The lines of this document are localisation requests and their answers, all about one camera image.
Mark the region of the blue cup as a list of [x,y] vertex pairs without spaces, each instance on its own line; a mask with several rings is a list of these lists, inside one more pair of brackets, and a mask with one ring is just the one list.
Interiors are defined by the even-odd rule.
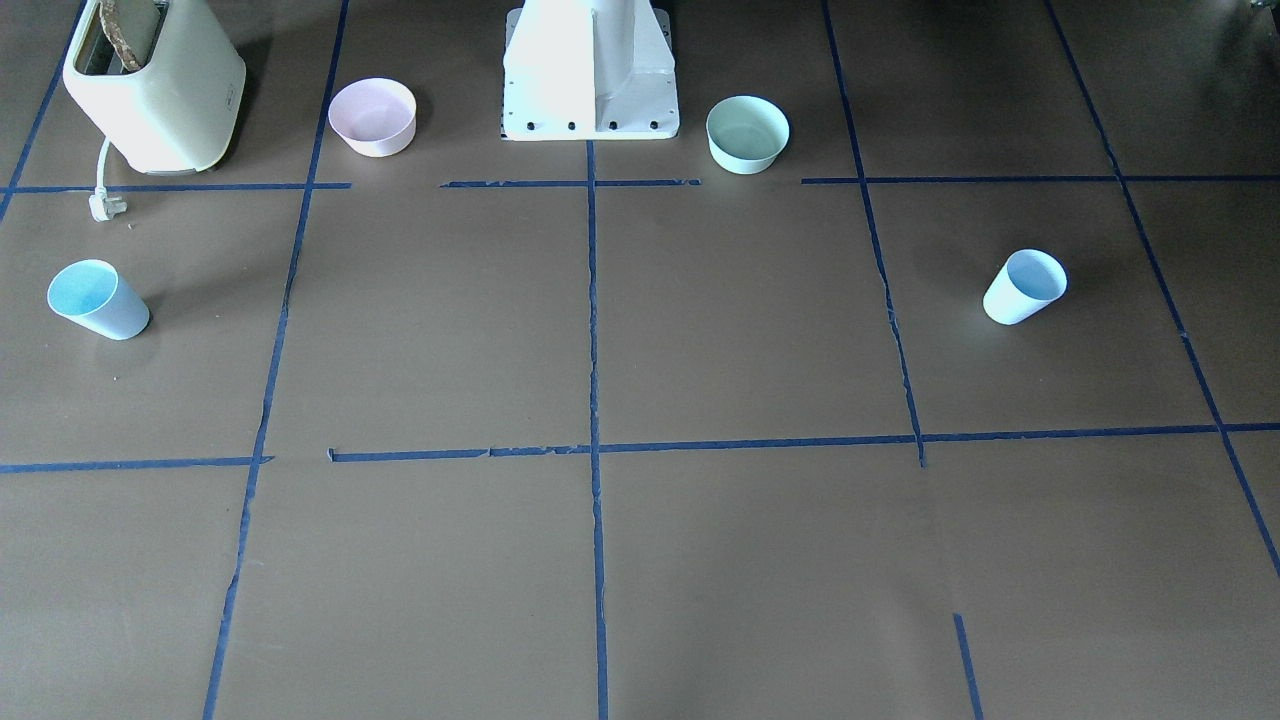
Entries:
[[1068,273],[1055,256],[1021,249],[1009,256],[986,291],[982,307],[1002,325],[1014,325],[1059,301],[1068,290]]
[[151,311],[114,265],[84,259],[63,268],[46,291],[59,316],[114,341],[131,340],[146,329]]

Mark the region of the green bowl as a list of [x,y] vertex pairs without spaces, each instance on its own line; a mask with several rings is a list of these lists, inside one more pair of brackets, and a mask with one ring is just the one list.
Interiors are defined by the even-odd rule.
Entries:
[[785,111],[754,95],[718,101],[708,111],[705,129],[712,159],[719,168],[739,176],[768,169],[791,137]]

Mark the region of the pink bowl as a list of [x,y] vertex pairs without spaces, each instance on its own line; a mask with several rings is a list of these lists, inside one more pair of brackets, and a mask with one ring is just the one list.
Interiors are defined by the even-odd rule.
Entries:
[[398,81],[372,77],[342,88],[330,101],[329,126],[357,154],[388,158],[406,150],[417,131],[419,104]]

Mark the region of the cream white toaster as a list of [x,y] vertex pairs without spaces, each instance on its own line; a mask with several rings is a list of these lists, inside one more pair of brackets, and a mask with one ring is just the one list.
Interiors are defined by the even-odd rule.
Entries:
[[148,176],[188,176],[227,154],[246,65],[206,1],[152,1],[150,58],[127,72],[104,32],[100,4],[79,14],[61,78],[67,92],[128,164]]

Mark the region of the toast slice in toaster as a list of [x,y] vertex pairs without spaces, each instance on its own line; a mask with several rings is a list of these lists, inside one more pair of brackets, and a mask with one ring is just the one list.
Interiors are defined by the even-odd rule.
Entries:
[[161,20],[163,9],[155,1],[99,3],[99,23],[125,73],[150,61]]

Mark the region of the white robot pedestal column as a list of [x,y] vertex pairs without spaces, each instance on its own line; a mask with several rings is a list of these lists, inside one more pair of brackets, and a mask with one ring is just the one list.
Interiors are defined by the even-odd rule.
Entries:
[[659,141],[681,126],[669,13],[649,1],[526,1],[506,17],[500,135]]

